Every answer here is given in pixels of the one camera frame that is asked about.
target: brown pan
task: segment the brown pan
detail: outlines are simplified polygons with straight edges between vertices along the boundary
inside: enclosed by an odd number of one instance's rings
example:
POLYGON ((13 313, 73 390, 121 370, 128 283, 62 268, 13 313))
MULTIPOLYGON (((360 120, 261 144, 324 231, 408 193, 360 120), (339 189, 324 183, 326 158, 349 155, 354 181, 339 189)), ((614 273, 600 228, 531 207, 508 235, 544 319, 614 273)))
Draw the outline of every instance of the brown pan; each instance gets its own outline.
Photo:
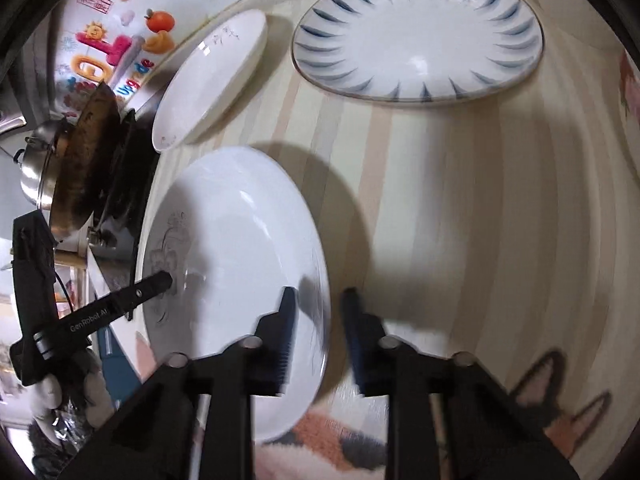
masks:
POLYGON ((78 231, 94 210, 122 141, 113 91, 100 83, 82 110, 61 163, 49 225, 57 240, 78 231))

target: tomato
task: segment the tomato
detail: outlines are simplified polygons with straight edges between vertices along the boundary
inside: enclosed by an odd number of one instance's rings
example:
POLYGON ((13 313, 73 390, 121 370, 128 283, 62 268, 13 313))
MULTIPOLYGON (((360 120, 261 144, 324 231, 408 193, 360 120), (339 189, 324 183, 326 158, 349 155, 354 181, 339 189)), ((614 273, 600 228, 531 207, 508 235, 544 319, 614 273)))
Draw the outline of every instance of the tomato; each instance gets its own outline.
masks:
POLYGON ((174 17, 164 10, 147 9, 145 19, 146 27, 155 33, 161 30, 169 32, 175 25, 174 17))

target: cartoon animal ear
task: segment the cartoon animal ear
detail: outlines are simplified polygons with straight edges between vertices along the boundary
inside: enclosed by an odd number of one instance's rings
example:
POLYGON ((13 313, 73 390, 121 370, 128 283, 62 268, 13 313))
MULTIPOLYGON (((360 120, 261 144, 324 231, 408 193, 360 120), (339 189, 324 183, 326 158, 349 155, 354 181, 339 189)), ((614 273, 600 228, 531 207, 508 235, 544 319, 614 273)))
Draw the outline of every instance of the cartoon animal ear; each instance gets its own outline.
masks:
POLYGON ((575 447, 581 446, 598 427, 611 405, 611 399, 611 393, 604 392, 572 418, 571 428, 576 436, 575 447))
POLYGON ((564 354, 557 349, 549 350, 524 374, 511 391, 511 398, 524 408, 555 404, 565 368, 564 354))

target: white plate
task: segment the white plate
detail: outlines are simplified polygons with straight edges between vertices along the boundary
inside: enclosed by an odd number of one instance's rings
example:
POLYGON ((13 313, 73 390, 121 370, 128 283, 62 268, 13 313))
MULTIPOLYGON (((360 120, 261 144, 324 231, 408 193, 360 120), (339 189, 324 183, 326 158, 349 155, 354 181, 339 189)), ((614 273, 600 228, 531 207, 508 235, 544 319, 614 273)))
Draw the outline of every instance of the white plate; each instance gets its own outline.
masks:
POLYGON ((169 84, 154 120, 152 142, 164 152, 195 140, 238 97, 267 43, 261 10, 241 12, 210 33, 169 84))
POLYGON ((318 232, 289 176, 246 147, 222 148, 191 164, 151 227, 143 276, 160 269, 174 285, 143 307, 157 360, 171 352, 220 352, 279 307, 283 286, 298 289, 289 384, 281 397, 255 397, 254 439, 292 428, 324 373, 330 297, 318 232))
POLYGON ((543 37, 523 0, 318 0, 296 28, 300 73, 382 101, 477 98, 521 81, 543 37))

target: plate with blue leaf pattern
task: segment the plate with blue leaf pattern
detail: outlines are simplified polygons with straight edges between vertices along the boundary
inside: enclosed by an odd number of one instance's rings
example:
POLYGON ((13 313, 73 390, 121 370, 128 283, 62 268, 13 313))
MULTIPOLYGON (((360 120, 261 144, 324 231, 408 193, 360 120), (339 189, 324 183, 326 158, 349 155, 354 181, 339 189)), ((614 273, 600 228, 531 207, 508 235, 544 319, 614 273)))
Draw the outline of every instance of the plate with blue leaf pattern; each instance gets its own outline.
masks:
POLYGON ((292 57, 337 94, 449 102, 522 81, 543 43, 524 0, 318 0, 296 27, 292 57))

